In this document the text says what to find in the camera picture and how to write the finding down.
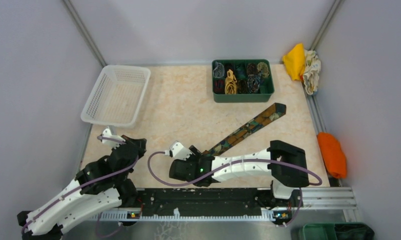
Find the brown green patterned tie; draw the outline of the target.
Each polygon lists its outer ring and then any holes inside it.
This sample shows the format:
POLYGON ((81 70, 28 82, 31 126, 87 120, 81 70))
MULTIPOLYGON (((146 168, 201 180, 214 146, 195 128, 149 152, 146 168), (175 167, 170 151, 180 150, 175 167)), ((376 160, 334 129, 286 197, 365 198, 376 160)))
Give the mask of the brown green patterned tie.
POLYGON ((240 126, 234 132, 222 139, 209 150, 205 150, 204 156, 220 156, 247 137, 263 129, 270 123, 278 120, 287 113, 287 106, 283 103, 273 103, 254 118, 240 126))

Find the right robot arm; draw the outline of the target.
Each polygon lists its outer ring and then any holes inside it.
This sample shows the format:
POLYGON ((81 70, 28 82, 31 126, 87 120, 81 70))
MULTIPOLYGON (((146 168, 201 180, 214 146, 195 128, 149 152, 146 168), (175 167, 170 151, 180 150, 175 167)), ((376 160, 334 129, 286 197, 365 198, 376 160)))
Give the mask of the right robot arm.
POLYGON ((310 184, 305 151, 281 140, 272 140, 261 151, 233 157, 207 156, 176 141, 165 154, 174 159, 169 177, 197 187, 241 177, 273 177, 270 200, 276 206, 288 202, 293 190, 310 184))

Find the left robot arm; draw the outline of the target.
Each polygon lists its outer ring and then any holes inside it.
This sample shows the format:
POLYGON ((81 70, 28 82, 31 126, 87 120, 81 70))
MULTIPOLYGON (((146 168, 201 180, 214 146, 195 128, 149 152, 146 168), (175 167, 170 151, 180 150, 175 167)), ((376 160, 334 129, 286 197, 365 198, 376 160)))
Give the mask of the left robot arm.
POLYGON ((60 240, 72 228, 113 208, 134 206, 138 191, 128 175, 145 155, 147 140, 107 131, 98 140, 111 148, 108 155, 88 163, 70 183, 43 206, 17 215, 24 240, 60 240))

